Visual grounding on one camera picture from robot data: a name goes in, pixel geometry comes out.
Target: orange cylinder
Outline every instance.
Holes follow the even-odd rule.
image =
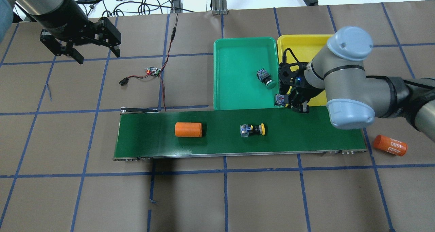
[[[175,136],[202,137],[202,123],[177,122],[175,124]]]
[[[403,156],[407,151],[406,143],[384,135],[376,136],[373,147],[398,156]]]

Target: conveyor belt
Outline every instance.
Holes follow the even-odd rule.
[[[176,137],[176,122],[201,122],[203,137]],[[266,135],[240,137],[240,125]],[[121,114],[114,160],[366,150],[360,130],[339,130],[324,106],[309,114],[286,108]]]

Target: gray robot arm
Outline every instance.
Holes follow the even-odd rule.
[[[0,0],[0,40],[11,25],[15,1],[44,27],[40,41],[54,55],[66,55],[82,64],[84,57],[73,46],[93,43],[121,56],[121,33],[116,27],[106,17],[89,21],[74,0]]]
[[[337,31],[314,59],[300,66],[295,78],[290,79],[290,107],[303,109],[302,105],[313,97],[310,92],[324,89],[331,124],[336,128],[364,128],[376,117],[405,117],[435,142],[435,80],[367,77],[363,60],[372,48],[370,35],[359,27]]]

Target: red and black wire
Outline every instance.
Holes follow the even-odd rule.
[[[162,74],[163,74],[163,70],[166,68],[166,65],[168,64],[168,61],[169,61],[169,55],[170,55],[171,46],[172,46],[172,42],[174,41],[174,38],[175,38],[175,32],[176,32],[176,30],[177,30],[177,24],[178,24],[178,13],[176,13],[176,14],[177,14],[177,18],[175,19],[175,25],[174,25],[174,28],[172,29],[172,34],[171,34],[171,38],[170,38],[170,41],[169,41],[168,52],[167,52],[167,54],[166,54],[166,60],[165,60],[165,62],[163,63],[163,65],[162,65],[162,69],[161,69],[161,71],[160,71],[160,73],[159,73],[159,75],[158,75],[158,77],[160,77],[160,81],[161,81],[161,83],[162,83],[162,100],[163,100],[163,107],[164,107],[164,110],[165,110],[165,111],[166,111],[166,105],[165,105],[165,101],[164,101],[164,100],[165,100],[165,88],[164,88],[164,83],[163,83]],[[129,80],[130,78],[132,78],[132,77],[134,77],[134,78],[138,78],[138,79],[145,79],[145,78],[151,76],[151,74],[152,74],[152,72],[149,71],[149,72],[147,72],[146,75],[144,75],[144,76],[136,76],[136,75],[134,75],[134,76],[125,77],[124,79],[120,80],[119,85],[121,85],[121,86],[126,85],[126,84],[128,83],[128,80]]]

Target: blue tape grid line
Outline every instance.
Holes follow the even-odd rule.
[[[169,14],[167,14],[166,17],[166,29],[165,29],[165,33],[164,33],[164,44],[163,44],[163,55],[162,55],[162,67],[163,64],[165,62],[166,59],[166,43],[168,42],[168,29],[169,29]],[[163,76],[164,76],[164,71],[162,71],[162,73],[160,74],[161,80],[163,80]],[[163,84],[162,82],[160,82],[160,91],[159,91],[159,106],[158,106],[158,110],[161,111],[162,109],[162,90],[163,90]]]
[[[381,194],[381,200],[384,206],[385,215],[387,216],[388,227],[390,228],[390,232],[394,232],[393,223],[391,222],[390,212],[388,211],[388,207],[387,207],[387,201],[385,201],[384,190],[382,189],[381,179],[379,178],[379,173],[376,166],[375,158],[373,156],[373,152],[371,151],[371,145],[368,139],[367,130],[364,128],[363,131],[365,136],[365,142],[367,143],[368,152],[370,153],[371,162],[373,164],[373,170],[375,172],[376,182],[378,183],[379,193]]]
[[[388,168],[419,168],[435,167],[435,163],[427,164],[395,164],[376,165],[377,169]],[[360,170],[372,169],[373,166],[338,166],[338,167],[303,167],[302,170]],[[189,175],[207,173],[238,173],[238,172],[276,172],[276,171],[300,171],[298,167],[286,168],[247,168],[247,169],[211,169],[211,170],[189,170],[189,171],[157,171],[154,175]],[[25,174],[17,175],[17,178],[70,178],[81,177],[81,173],[58,173],[58,174]],[[113,173],[86,173],[86,177],[117,177],[117,176],[148,176],[152,172],[113,172]],[[0,175],[0,178],[15,178],[15,175]]]
[[[303,182],[303,168],[302,161],[300,160],[300,154],[298,154],[298,169],[300,177],[300,188],[302,189],[303,209],[305,210],[305,220],[307,221],[307,231],[311,232],[310,216],[308,214],[307,195],[305,192],[305,183]]]
[[[0,61],[0,68],[1,68],[1,66],[3,65],[4,59],[6,58],[6,54],[7,54],[7,52],[9,51],[9,48],[11,47],[12,41],[13,41],[13,39],[14,39],[14,37],[15,37],[15,34],[17,33],[17,30],[18,30],[18,26],[19,26],[19,25],[20,25],[20,23],[17,23],[17,26],[15,26],[14,33],[12,33],[11,40],[9,41],[9,43],[8,43],[8,45],[7,45],[7,47],[6,47],[6,51],[5,51],[4,54],[3,54],[3,58],[2,58],[1,61]]]
[[[225,232],[228,232],[228,178],[227,178],[227,157],[224,156],[224,213]]]
[[[278,29],[278,37],[280,37],[281,36],[281,29],[279,28],[278,14],[276,13],[276,7],[273,8],[273,13],[275,15],[276,29]]]
[[[404,52],[404,50],[402,48],[402,45],[400,44],[399,38],[397,37],[396,30],[393,27],[393,23],[390,20],[390,16],[388,16],[387,9],[385,8],[385,5],[384,5],[383,2],[381,3],[381,5],[382,5],[382,9],[384,10],[385,16],[387,17],[388,24],[390,24],[391,31],[393,32],[394,38],[396,39],[397,45],[398,45],[398,47],[400,49],[400,52],[402,53],[403,59],[404,59],[404,61],[406,63],[406,66],[408,67],[408,70],[411,73],[412,78],[415,79],[414,72],[412,71],[411,65],[409,64],[408,59],[406,58],[405,52]]]
[[[187,106],[167,106],[167,109],[198,109],[207,108],[209,105],[187,105]],[[156,110],[157,107],[145,108],[147,110]],[[102,110],[77,110],[77,111],[39,111],[39,112],[15,112],[15,113],[0,113],[0,116],[19,116],[19,115],[50,115],[50,114],[79,114],[79,113],[100,113],[114,112],[121,109],[102,109]]]
[[[332,16],[331,8],[329,5],[326,6],[328,9],[329,17],[331,18],[332,27],[334,28],[334,32],[337,32],[337,27],[335,26],[334,17]]]
[[[186,54],[171,54],[169,57],[189,57],[189,56],[206,56],[213,55],[212,52],[203,52],[203,53],[186,53]],[[109,60],[135,60],[135,59],[150,59],[150,58],[161,58],[163,55],[149,55],[149,56],[130,56],[130,57],[119,57],[119,58],[109,58]],[[99,58],[99,59],[84,59],[84,61],[101,61],[107,60],[107,58]],[[74,63],[75,60],[57,60],[54,63]],[[33,61],[33,62],[14,62],[14,63],[3,63],[4,65],[32,65],[32,64],[49,64],[52,61]]]
[[[151,229],[151,209],[148,210],[148,219],[146,220],[146,232],[150,232]]]
[[[47,79],[45,80],[44,85],[47,84],[48,80],[50,79],[51,72],[53,71],[54,61],[56,61],[56,56],[53,58],[53,63],[51,63],[50,70],[48,72]],[[39,109],[41,108],[42,99],[44,99],[44,94],[45,94],[45,87],[42,89],[41,97],[39,98],[39,103],[38,103],[38,107],[36,109],[36,112],[38,112]],[[21,153],[20,161],[18,162],[17,170],[15,171],[14,180],[12,181],[11,189],[9,190],[9,194],[7,196],[6,203],[4,205],[3,212],[2,212],[2,215],[1,215],[1,218],[0,218],[0,228],[1,228],[2,224],[3,224],[3,220],[4,220],[4,217],[6,215],[6,210],[7,210],[8,206],[9,206],[9,202],[11,201],[12,193],[14,192],[15,183],[17,182],[18,174],[20,173],[20,168],[21,168],[21,165],[23,164],[23,159],[24,159],[24,156],[26,154],[27,147],[29,145],[29,141],[30,141],[30,137],[32,135],[32,131],[33,131],[34,127],[35,127],[35,122],[36,122],[37,116],[38,115],[35,114],[35,116],[33,117],[33,122],[32,122],[32,125],[30,127],[28,137],[26,139],[26,144],[24,145],[23,152]]]
[[[118,17],[116,17],[116,19],[115,19],[115,27],[117,26],[117,24],[118,24]],[[82,171],[82,174],[81,174],[80,185],[79,185],[79,190],[78,190],[78,193],[77,193],[76,204],[75,204],[75,207],[74,207],[73,221],[71,222],[71,230],[70,230],[70,232],[74,231],[74,226],[75,226],[75,223],[76,223],[76,217],[77,217],[77,211],[78,211],[78,208],[79,208],[81,192],[82,192],[82,189],[83,189],[84,178],[86,176],[86,168],[87,168],[87,164],[88,164],[88,161],[89,161],[89,152],[90,152],[90,149],[92,147],[93,134],[95,132],[95,126],[97,124],[98,110],[100,109],[101,96],[103,94],[103,88],[104,88],[104,81],[106,79],[107,67],[109,66],[110,53],[111,53],[111,51],[109,49],[109,51],[107,52],[106,64],[104,65],[103,77],[101,78],[100,93],[98,94],[98,102],[97,102],[95,117],[93,119],[92,130],[90,132],[89,144],[88,144],[88,147],[87,147],[86,157],[85,157],[85,161],[84,161],[84,165],[83,165],[83,171]]]
[[[402,47],[403,47],[403,46],[435,46],[435,43],[400,44],[400,42],[399,42],[399,40],[398,40],[398,37],[397,37],[397,34],[396,34],[396,31],[395,31],[394,28],[393,28],[393,25],[392,25],[392,23],[391,23],[391,21],[390,21],[390,18],[389,18],[388,14],[387,14],[387,11],[386,11],[385,6],[384,6],[383,3],[382,3],[382,7],[383,7],[383,10],[384,10],[384,12],[385,12],[385,15],[387,16],[387,20],[388,20],[388,22],[389,22],[389,24],[390,24],[390,27],[391,27],[391,29],[392,29],[392,31],[393,31],[393,34],[394,34],[394,36],[395,36],[395,38],[396,38],[396,42],[397,42],[398,44],[396,44],[396,45],[376,45],[376,46],[374,46],[374,47],[399,47],[400,50],[401,50],[402,56],[404,57],[404,60],[405,60],[405,62],[407,63],[408,69],[410,70],[410,73],[411,73],[412,77],[414,78],[415,76],[414,76],[414,74],[413,74],[413,72],[412,72],[412,69],[411,69],[411,67],[410,67],[410,65],[409,65],[409,62],[407,61],[407,58],[406,58],[406,56],[405,56],[405,54],[404,54],[404,51],[403,51]],[[336,26],[335,26],[335,22],[334,22],[334,20],[333,20],[333,16],[332,16],[332,13],[331,13],[331,9],[330,9],[329,6],[327,6],[327,8],[328,8],[328,12],[329,12],[329,15],[330,15],[330,18],[331,18],[332,26],[333,26],[334,30],[336,31]],[[274,8],[274,14],[275,14],[275,20],[276,20],[276,23],[277,23],[278,35],[281,35],[281,31],[280,31],[280,27],[279,27],[279,22],[278,22],[278,16],[277,16],[277,13],[276,13],[276,9],[275,9],[275,8]],[[223,37],[224,37],[224,16],[223,16],[223,15],[221,16],[221,22],[222,22],[221,33],[222,33],[222,38],[223,38]],[[169,25],[169,15],[168,15],[167,27],[166,27],[165,44],[164,44],[165,47],[166,47],[166,41],[167,41],[167,36],[168,36],[168,25]],[[6,54],[7,54],[8,50],[9,50],[11,44],[12,44],[13,38],[14,38],[16,32],[17,32],[18,26],[19,26],[19,24],[17,24],[17,26],[15,27],[14,33],[13,33],[13,35],[12,35],[12,38],[11,38],[9,44],[8,44],[8,47],[6,48],[6,52],[5,52],[5,54],[3,55],[3,58],[2,58],[2,60],[1,60],[0,67],[1,67],[2,65],[22,65],[22,64],[42,64],[42,63],[51,63],[52,65],[51,65],[50,72],[49,72],[49,75],[48,75],[48,78],[47,78],[47,83],[48,83],[48,80],[49,80],[49,77],[50,77],[51,71],[52,71],[52,69],[53,69],[53,65],[54,65],[54,63],[69,63],[69,62],[75,62],[74,60],[60,60],[60,61],[56,61],[56,57],[55,57],[55,58],[53,59],[53,61],[23,62],[23,63],[3,63],[4,60],[5,60],[5,58],[6,58]],[[162,55],[150,55],[150,56],[131,56],[131,57],[121,57],[121,58],[110,58],[110,52],[109,52],[109,55],[108,55],[107,58],[85,59],[85,61],[106,60],[106,66],[105,66],[105,70],[104,70],[104,75],[105,75],[105,73],[106,73],[106,71],[107,71],[107,63],[108,63],[109,60],[126,60],[126,59],[144,59],[144,58],[160,58],[160,57],[163,57],[163,62],[164,62],[164,59],[165,59],[165,57],[166,57],[165,54],[166,54],[166,48],[165,48],[164,51],[163,51],[163,56],[162,56]],[[213,55],[213,53],[179,54],[179,55],[171,55],[171,57],[172,57],[172,56],[173,56],[173,57],[177,57],[177,56],[198,56],[198,55]],[[99,103],[100,103],[100,101],[101,101],[101,92],[102,92],[102,88],[103,88],[103,83],[104,83],[104,78],[102,79],[102,85],[101,85],[101,90],[100,90],[100,95],[99,95]],[[84,171],[83,171],[81,174],[80,174],[80,173],[64,173],[64,174],[52,174],[52,175],[19,175],[18,173],[19,173],[19,170],[20,170],[20,167],[21,167],[21,164],[22,164],[22,161],[23,161],[24,155],[25,155],[25,151],[26,151],[26,148],[27,148],[27,146],[28,146],[28,142],[29,142],[30,137],[31,137],[31,132],[32,132],[32,130],[33,130],[33,128],[34,128],[34,124],[35,124],[35,122],[36,122],[36,117],[37,117],[38,114],[95,113],[95,114],[96,114],[96,117],[95,117],[95,119],[94,119],[93,130],[92,130],[92,133],[91,133],[91,134],[93,135],[93,132],[94,132],[94,130],[95,130],[95,124],[96,124],[96,119],[97,119],[97,116],[98,116],[98,112],[119,111],[119,109],[106,109],[106,110],[99,110],[99,109],[98,109],[98,108],[99,108],[99,103],[98,103],[98,107],[97,107],[96,110],[83,110],[83,111],[48,111],[48,112],[39,112],[39,108],[40,108],[40,105],[41,105],[41,103],[42,103],[42,99],[43,99],[44,93],[45,93],[45,90],[42,92],[42,96],[41,96],[41,98],[40,98],[40,101],[39,101],[39,104],[38,104],[38,109],[37,109],[36,112],[28,112],[28,113],[2,113],[2,114],[0,114],[0,116],[1,116],[1,115],[29,115],[29,114],[30,114],[30,115],[33,115],[33,114],[35,115],[15,175],[11,175],[11,176],[8,176],[8,175],[0,175],[0,178],[13,178],[13,179],[14,179],[13,182],[12,182],[12,186],[11,186],[11,189],[10,189],[10,192],[9,192],[9,195],[8,195],[8,198],[7,198],[7,200],[6,200],[5,207],[4,207],[4,209],[3,209],[2,217],[1,217],[1,220],[0,220],[0,227],[1,227],[2,223],[3,223],[4,216],[5,216],[5,214],[6,214],[6,210],[7,210],[7,206],[8,206],[8,204],[9,204],[9,202],[10,202],[11,195],[12,195],[12,192],[13,192],[13,189],[14,189],[14,186],[15,186],[15,183],[16,183],[17,178],[53,178],[53,177],[82,177],[82,178],[84,178],[84,177],[86,177],[86,176],[87,176],[87,177],[101,177],[101,176],[130,176],[130,175],[152,175],[152,174],[153,174],[152,172],[130,172],[130,173],[85,173],[85,168],[86,168],[86,167],[85,167],[85,165],[84,165]],[[174,109],[183,109],[183,108],[203,108],[203,107],[208,107],[208,105],[174,106],[174,107],[172,107],[172,108],[174,108]],[[368,136],[367,136],[367,132],[366,132],[366,130],[364,130],[364,132],[365,132],[366,139],[368,140]],[[91,143],[92,143],[92,138],[90,137],[89,147],[91,146]],[[368,144],[368,148],[369,148],[369,151],[370,151],[370,154],[371,154],[371,147],[370,147],[370,144]],[[88,158],[89,158],[89,152],[87,153],[87,156],[86,156],[86,159],[85,159],[85,163],[87,163]],[[383,194],[383,191],[382,191],[382,186],[381,186],[381,183],[380,183],[380,179],[379,179],[379,175],[378,175],[377,169],[379,169],[379,168],[435,167],[435,164],[393,164],[393,165],[376,165],[376,164],[375,164],[375,161],[374,161],[374,158],[373,158],[372,155],[371,155],[371,158],[372,158],[372,161],[373,161],[373,166],[349,166],[349,167],[302,167],[301,164],[300,164],[300,167],[298,167],[298,168],[257,168],[257,169],[226,169],[226,168],[224,168],[224,170],[171,171],[171,172],[157,172],[157,173],[154,173],[154,174],[155,174],[155,175],[184,175],[184,174],[197,174],[197,173],[222,173],[222,172],[223,172],[224,175],[226,175],[228,172],[260,172],[260,171],[263,172],[263,171],[297,171],[297,170],[301,172],[301,171],[303,171],[303,170],[352,170],[352,169],[370,169],[370,168],[374,168],[374,170],[375,170],[375,174],[376,174],[376,179],[377,179],[377,181],[378,181],[379,189],[380,189],[380,192],[381,192],[382,202],[383,202],[383,204],[384,204],[385,212],[386,212],[386,215],[387,215],[388,224],[389,224],[389,226],[390,226],[390,229],[392,229],[393,226],[392,226],[392,223],[391,223],[391,221],[390,221],[390,216],[389,216],[389,213],[388,213],[388,210],[387,210],[387,205],[386,205],[386,202],[385,202],[385,197],[384,197],[384,194]],[[79,193],[81,193],[82,185],[83,185],[83,183],[82,183],[82,181],[81,181],[81,187],[79,188]],[[302,185],[303,196],[305,196],[305,187],[304,187],[304,185],[303,185],[303,176],[301,176],[301,185]],[[225,216],[226,216],[226,224],[225,224],[225,226],[226,226],[226,231],[228,231],[228,228],[227,228],[227,194],[226,194],[225,196],[226,196],[226,198],[225,198],[225,202],[226,202],[226,211],[225,211],[225,212],[226,212],[226,215],[225,215]],[[306,217],[307,217],[307,216],[308,216],[308,209],[307,209],[307,206],[306,206],[306,198],[304,199],[304,206],[305,206],[305,209],[306,209]],[[149,210],[149,212],[148,212],[148,218],[149,218],[149,219],[148,219],[148,224],[150,224],[150,222],[151,222],[151,210]],[[307,227],[309,228],[309,218],[307,219]]]
[[[153,160],[153,167],[152,167],[152,169],[151,169],[151,173],[149,174],[149,175],[151,175],[151,183],[150,183],[150,201],[151,201],[151,203],[152,204],[155,204],[155,201],[154,201],[154,181],[155,181],[155,178],[156,178],[156,164],[157,164],[157,161],[156,160]],[[150,209],[150,210],[148,210],[148,221],[147,221],[147,231],[149,231],[150,229],[151,229],[151,210],[152,209]]]

